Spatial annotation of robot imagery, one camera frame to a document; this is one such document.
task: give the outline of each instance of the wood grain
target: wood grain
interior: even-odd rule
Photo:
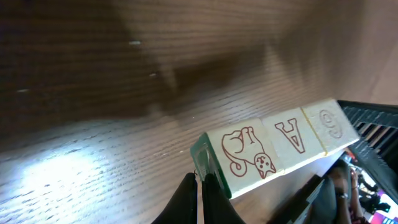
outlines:
[[[397,12],[389,0],[0,0],[0,223],[150,223],[206,130],[329,96],[396,104],[383,87]],[[247,223],[268,220],[264,189],[232,201]]]

